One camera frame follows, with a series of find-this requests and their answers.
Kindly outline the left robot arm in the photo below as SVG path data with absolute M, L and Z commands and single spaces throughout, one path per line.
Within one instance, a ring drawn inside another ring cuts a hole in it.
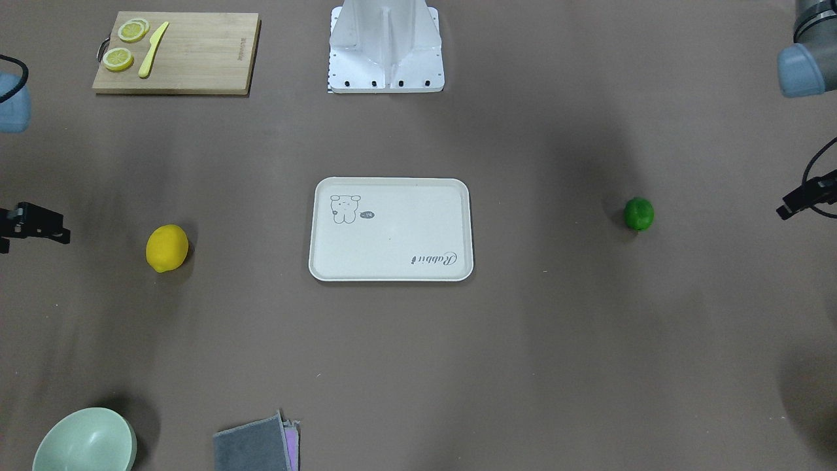
M 793 43 L 777 56 L 778 86 L 787 98 L 836 89 L 836 2 L 796 1 Z

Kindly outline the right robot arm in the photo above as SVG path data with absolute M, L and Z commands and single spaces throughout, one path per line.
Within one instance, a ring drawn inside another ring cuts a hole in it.
M 32 118 L 32 101 L 26 87 L 29 67 L 21 60 L 3 54 L 1 60 L 14 63 L 21 69 L 19 75 L 1 72 L 1 132 L 24 132 Z

